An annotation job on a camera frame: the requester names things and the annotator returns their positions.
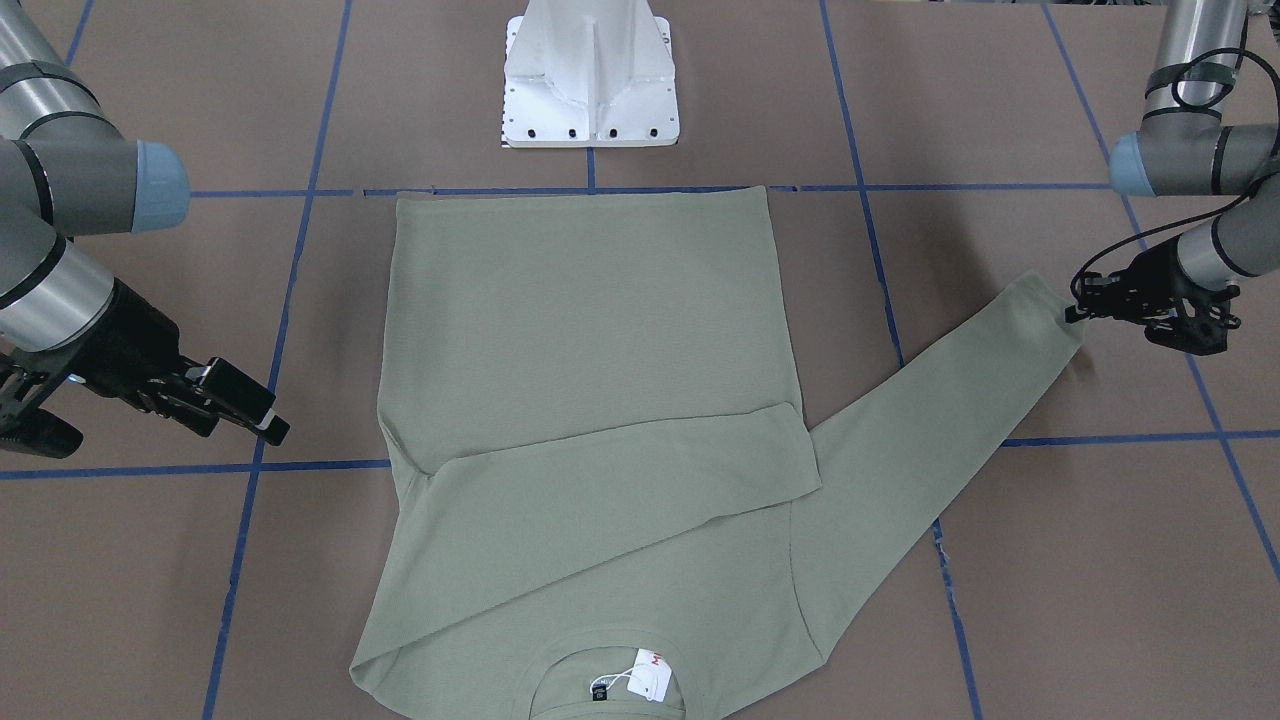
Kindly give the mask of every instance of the light blue robot joint cap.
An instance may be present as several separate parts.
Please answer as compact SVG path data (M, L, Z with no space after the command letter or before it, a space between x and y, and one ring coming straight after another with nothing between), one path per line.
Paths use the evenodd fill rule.
M172 228L187 219L191 183L187 169L168 145L138 141L138 184L133 196L133 232Z
M1147 167L1142 161L1135 132L1117 140L1111 150L1111 188L1120 195L1156 196L1151 179L1147 178Z

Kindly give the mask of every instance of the clothing label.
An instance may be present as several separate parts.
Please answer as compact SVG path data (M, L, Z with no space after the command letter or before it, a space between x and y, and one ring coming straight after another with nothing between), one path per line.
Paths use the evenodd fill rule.
M667 661L657 652L640 648L636 652L635 665L631 667L627 689L650 702L662 702L667 697L667 685L669 684L671 665L667 665Z

